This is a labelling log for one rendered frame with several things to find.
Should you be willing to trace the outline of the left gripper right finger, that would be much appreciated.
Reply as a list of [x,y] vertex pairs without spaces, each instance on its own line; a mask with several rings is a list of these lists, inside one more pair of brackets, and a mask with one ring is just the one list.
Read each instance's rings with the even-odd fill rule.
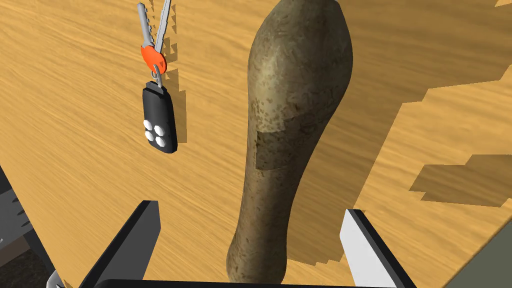
[[356,287],[417,288],[362,210],[345,210],[339,238]]

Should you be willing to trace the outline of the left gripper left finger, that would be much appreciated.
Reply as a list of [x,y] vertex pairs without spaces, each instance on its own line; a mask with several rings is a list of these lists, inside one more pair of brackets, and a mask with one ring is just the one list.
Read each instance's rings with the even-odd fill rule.
[[144,288],[143,278],[160,232],[158,202],[142,201],[78,288]]

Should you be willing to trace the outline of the keys with black fob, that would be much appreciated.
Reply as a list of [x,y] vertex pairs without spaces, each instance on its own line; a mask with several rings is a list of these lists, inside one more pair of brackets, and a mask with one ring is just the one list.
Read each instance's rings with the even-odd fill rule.
[[151,34],[147,9],[143,3],[137,4],[143,43],[141,55],[150,69],[152,81],[142,90],[143,125],[148,143],[157,150],[172,154],[178,149],[174,107],[168,90],[164,87],[162,75],[168,63],[162,54],[164,37],[167,31],[172,0],[164,0],[159,18],[156,40]]

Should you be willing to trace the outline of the wooden table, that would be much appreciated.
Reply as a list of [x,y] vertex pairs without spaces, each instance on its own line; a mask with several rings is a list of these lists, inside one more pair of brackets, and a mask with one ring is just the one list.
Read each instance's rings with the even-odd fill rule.
[[[137,3],[0,0],[0,166],[69,286],[159,202],[146,278],[226,282],[244,182],[247,64],[279,0],[172,0],[179,147],[144,136]],[[512,0],[339,0],[350,86],[302,177],[284,283],[352,285],[363,210],[417,288],[444,288],[512,219]]]

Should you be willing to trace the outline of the brown speckled club-shaped object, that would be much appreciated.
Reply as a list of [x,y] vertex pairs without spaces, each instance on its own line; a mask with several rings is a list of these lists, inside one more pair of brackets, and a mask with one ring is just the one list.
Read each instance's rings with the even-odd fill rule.
[[243,191],[226,256],[230,282],[283,281],[298,186],[352,71],[353,45],[337,0],[279,0],[255,34]]

